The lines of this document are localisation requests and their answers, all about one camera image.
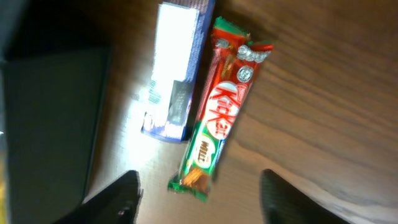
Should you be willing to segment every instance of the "dark object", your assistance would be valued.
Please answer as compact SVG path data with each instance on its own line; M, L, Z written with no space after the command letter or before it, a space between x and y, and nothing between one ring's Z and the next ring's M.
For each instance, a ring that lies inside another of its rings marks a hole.
M54 224L130 224L136 216L141 196L138 173L130 170Z
M348 224L289 184L274 171L260 179L261 205L268 224Z
M81 205L108 76L103 35L65 1L32 1L2 70L11 223Z

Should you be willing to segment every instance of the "blue and white package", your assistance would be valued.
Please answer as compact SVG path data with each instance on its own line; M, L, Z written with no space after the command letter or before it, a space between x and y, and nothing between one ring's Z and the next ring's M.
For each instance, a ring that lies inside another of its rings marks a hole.
M215 0L171 0L159 5L143 133L166 141L184 138L214 4Z

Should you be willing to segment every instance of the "kitkat bar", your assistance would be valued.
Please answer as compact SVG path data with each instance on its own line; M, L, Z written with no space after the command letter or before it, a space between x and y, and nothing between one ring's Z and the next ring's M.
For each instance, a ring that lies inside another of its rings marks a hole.
M168 186L202 200L210 191L211 176L259 66L273 49L269 42L253 43L248 32L221 17L211 38L214 56L193 135Z

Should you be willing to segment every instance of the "table top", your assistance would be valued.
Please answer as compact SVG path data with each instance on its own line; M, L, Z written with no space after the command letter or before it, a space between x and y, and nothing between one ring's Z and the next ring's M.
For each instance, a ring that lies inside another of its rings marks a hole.
M91 196L134 169L144 189L137 223L263 223L259 176L272 169L350 222L397 223L397 1L217 2L213 17L278 41L228 138L207 203L167 191L186 144L140 132L159 3L81 5L115 47Z

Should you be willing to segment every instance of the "barcode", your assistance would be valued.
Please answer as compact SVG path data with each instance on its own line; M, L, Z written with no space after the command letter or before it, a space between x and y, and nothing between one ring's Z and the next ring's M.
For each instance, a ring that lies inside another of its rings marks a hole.
M161 100L160 93L156 90L156 81L151 80L149 83L149 104L158 105Z

